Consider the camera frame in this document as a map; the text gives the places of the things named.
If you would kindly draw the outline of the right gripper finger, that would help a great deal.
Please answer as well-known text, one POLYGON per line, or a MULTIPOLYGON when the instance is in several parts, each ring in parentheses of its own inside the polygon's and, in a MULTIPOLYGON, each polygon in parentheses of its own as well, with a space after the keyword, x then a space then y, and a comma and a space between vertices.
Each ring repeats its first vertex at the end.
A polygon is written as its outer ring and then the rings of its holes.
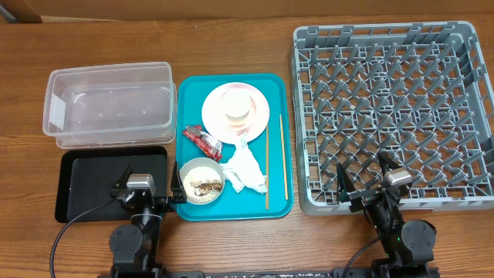
POLYGON ((353 182, 350 180, 343 165, 337 163, 337 201, 339 203, 354 202, 350 198, 350 193, 355 191, 353 182))
POLYGON ((396 162, 392 161, 384 152, 382 151, 378 151, 377 153, 377 159, 378 159, 378 162, 379 162, 379 165, 381 167, 381 171, 382 171, 382 174, 383 174, 383 181, 384 180, 384 174, 387 172, 387 171, 390 171, 390 170, 394 170, 394 169, 397 169, 397 168, 400 168, 401 166, 398 165, 396 162))

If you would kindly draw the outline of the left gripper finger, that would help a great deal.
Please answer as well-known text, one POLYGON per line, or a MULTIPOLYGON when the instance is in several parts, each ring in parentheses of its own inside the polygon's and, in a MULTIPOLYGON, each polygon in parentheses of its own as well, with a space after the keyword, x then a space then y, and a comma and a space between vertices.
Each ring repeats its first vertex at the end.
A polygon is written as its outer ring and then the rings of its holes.
POLYGON ((172 200, 175 204, 184 204, 187 202, 187 194, 184 190, 183 181, 181 180, 178 163, 174 163, 171 176, 172 200))
POLYGON ((127 181, 130 175, 132 174, 130 165, 124 170, 123 174, 117 179, 112 188, 110 189, 111 193, 119 193, 122 189, 127 187, 127 181))

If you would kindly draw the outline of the grey metal bowl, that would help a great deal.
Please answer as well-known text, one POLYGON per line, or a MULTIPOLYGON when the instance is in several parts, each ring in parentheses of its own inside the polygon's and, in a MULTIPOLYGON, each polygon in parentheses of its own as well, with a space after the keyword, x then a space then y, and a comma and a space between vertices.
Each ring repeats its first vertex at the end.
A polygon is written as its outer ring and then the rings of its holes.
POLYGON ((196 167, 210 167, 210 168, 213 168, 215 169, 219 175, 221 176, 222 180, 223 180, 223 185, 225 187, 225 176, 223 174, 223 171, 219 165, 219 163, 217 163, 216 161, 210 159, 210 158, 194 158, 192 160, 190 160, 189 162, 187 162, 180 170, 180 176, 181 176, 181 180, 183 181, 184 180, 184 177, 185 175, 192 169, 192 168, 196 168, 196 167))

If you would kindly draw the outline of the red foil snack wrapper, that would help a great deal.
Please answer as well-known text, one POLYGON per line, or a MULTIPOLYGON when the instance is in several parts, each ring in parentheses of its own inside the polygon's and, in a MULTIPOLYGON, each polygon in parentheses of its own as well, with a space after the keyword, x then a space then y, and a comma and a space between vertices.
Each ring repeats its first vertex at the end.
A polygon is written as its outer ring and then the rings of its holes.
POLYGON ((196 144, 207 157, 216 162, 222 159, 223 143, 204 131, 201 125, 187 125, 182 134, 196 144))

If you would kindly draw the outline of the white napkin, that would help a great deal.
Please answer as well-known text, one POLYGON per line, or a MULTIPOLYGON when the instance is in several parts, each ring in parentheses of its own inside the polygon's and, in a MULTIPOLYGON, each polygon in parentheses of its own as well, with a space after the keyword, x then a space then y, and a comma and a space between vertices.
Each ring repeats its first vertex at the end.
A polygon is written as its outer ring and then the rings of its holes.
POLYGON ((235 152, 226 163, 220 163, 225 178, 231 182, 236 193, 244 188, 250 188, 260 194, 265 194, 266 176, 261 172, 258 161, 254 158, 246 140, 246 132, 241 134, 236 142, 235 152))

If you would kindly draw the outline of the white paper cup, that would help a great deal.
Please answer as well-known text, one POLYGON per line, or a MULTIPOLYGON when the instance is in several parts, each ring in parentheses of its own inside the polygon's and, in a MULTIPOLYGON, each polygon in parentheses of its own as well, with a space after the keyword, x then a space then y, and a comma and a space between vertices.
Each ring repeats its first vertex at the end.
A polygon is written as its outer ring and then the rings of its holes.
POLYGON ((225 115, 233 120, 244 119, 250 111, 251 98, 243 91, 228 91, 222 97, 225 115))

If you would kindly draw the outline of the grey dishwasher rack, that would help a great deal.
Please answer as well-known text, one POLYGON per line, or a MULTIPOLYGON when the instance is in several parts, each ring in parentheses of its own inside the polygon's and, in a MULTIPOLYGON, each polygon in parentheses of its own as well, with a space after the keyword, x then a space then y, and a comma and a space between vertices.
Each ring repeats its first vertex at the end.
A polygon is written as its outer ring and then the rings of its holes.
POLYGON ((402 209, 493 207, 493 89, 471 23, 300 26, 290 68, 304 213, 347 214, 337 166, 375 188, 378 152, 412 174, 402 209))

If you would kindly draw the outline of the black plastic tray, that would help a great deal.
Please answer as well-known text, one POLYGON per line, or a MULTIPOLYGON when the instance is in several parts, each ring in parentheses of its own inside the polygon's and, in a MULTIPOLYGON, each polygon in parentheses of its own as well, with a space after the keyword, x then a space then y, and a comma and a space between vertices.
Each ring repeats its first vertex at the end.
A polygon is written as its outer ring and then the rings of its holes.
POLYGON ((150 174, 155 196, 167 195, 167 151, 160 146, 72 150, 61 160, 55 219, 66 223, 111 200, 110 189, 124 172, 150 174))

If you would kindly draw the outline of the right wooden chopstick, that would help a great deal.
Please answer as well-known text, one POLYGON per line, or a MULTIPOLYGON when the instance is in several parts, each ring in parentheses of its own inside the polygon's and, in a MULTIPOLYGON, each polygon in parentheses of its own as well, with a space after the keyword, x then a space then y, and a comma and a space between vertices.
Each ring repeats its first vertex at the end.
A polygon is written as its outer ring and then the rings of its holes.
POLYGON ((287 171, 286 171, 286 152, 285 152, 285 140, 284 140, 284 130, 283 130, 283 116, 279 115, 279 128, 280 128, 280 141, 281 141, 281 153, 283 160, 283 184, 284 184, 284 196, 285 200, 289 200, 288 194, 288 182, 287 182, 287 171))

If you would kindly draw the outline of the wooden chopstick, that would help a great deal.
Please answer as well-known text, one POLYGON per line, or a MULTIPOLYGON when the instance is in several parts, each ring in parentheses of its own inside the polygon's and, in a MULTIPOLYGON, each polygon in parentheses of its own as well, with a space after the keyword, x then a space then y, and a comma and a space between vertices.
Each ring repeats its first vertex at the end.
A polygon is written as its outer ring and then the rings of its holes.
POLYGON ((269 125, 266 125, 266 210, 269 210, 269 125))
POLYGON ((283 130, 283 116, 279 115, 279 128, 280 128, 280 141, 281 141, 281 153, 283 160, 283 184, 284 184, 284 196, 285 200, 289 200, 288 194, 288 182, 287 182, 287 171, 286 171, 286 152, 285 152, 285 140, 284 140, 284 130, 283 130))

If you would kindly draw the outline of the clear plastic storage bin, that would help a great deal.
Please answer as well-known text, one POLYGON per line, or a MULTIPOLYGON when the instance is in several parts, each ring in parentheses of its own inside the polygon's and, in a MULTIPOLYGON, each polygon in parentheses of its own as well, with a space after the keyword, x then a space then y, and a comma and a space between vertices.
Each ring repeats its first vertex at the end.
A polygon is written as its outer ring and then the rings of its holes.
POLYGON ((166 62, 58 69, 47 83, 42 131, 61 149, 170 144, 177 100, 166 62))

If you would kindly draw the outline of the teal serving tray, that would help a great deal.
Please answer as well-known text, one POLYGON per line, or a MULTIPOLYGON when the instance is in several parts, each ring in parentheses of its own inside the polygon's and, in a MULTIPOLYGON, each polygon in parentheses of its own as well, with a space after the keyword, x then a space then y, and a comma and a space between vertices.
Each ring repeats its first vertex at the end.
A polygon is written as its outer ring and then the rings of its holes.
MULTIPOLYGON (((203 125, 201 109, 214 88, 225 83, 247 83, 260 90, 266 97, 269 108, 269 210, 266 196, 250 188, 236 193, 227 181, 225 190, 213 202, 206 205, 185 203, 178 206, 180 217, 188 221, 223 221, 240 219, 273 219, 287 215, 294 203, 293 171, 291 162, 289 115, 286 102, 286 87, 283 80, 272 73, 250 73, 213 76, 191 76, 178 89, 178 123, 176 139, 176 161, 184 166, 194 158, 205 154, 182 131, 187 125, 203 125), (281 153, 279 115, 283 116, 286 152, 286 171, 289 200, 285 200, 283 184, 283 160, 281 153)), ((249 142, 249 149, 258 161, 260 169, 266 168, 266 134, 260 134, 249 142)))

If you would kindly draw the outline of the large pink plate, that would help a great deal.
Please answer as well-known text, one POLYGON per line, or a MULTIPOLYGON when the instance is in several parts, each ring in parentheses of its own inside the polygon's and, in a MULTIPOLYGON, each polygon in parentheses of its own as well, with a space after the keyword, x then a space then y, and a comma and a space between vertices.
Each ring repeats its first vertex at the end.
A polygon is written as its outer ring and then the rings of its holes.
POLYGON ((237 138, 246 132, 247 142, 256 139, 265 129, 269 122, 270 108, 266 97, 254 86, 241 83, 231 82, 218 86, 207 95, 202 109, 201 119, 206 131, 226 144, 234 144, 237 138), (250 125, 247 128, 235 129, 227 125, 225 116, 222 113, 221 97, 227 90, 244 89, 250 92, 254 104, 254 114, 250 125))

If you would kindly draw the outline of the small pink saucer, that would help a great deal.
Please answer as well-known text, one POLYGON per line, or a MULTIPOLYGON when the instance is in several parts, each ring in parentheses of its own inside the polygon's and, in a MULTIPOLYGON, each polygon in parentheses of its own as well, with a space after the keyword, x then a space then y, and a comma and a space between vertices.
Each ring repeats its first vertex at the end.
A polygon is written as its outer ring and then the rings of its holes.
MULTIPOLYGON (((244 89, 239 89, 239 90, 227 90, 226 92, 228 91, 236 91, 236 92, 239 92, 239 91, 243 91, 243 92, 246 92, 249 94, 250 96, 250 92, 248 90, 244 90, 244 89)), ((235 129, 241 129, 241 128, 247 128, 247 126, 250 125, 250 122, 252 120, 252 117, 253 117, 253 114, 254 114, 254 104, 253 104, 253 101, 252 101, 252 98, 251 98, 251 107, 250 107, 250 111, 249 113, 247 114, 247 116, 242 119, 242 120, 233 120, 233 119, 230 119, 228 118, 226 115, 225 115, 225 112, 224 112, 224 109, 223 109, 223 104, 222 104, 222 97, 221 97, 221 108, 222 108, 222 113, 224 114, 225 116, 225 120, 226 120, 226 123, 228 126, 232 127, 232 128, 235 128, 235 129)))

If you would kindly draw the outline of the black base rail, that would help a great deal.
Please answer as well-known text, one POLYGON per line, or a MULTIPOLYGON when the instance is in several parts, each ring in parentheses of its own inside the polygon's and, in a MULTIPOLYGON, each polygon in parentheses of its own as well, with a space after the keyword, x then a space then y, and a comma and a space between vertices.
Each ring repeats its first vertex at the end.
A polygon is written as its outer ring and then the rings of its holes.
MULTIPOLYGON (((168 278, 343 278, 344 268, 336 267, 327 271, 258 271, 258 272, 229 272, 229 273, 204 273, 202 271, 175 271, 167 272, 168 278)), ((372 271, 367 267, 352 267, 346 271, 348 278, 371 278, 372 271)))

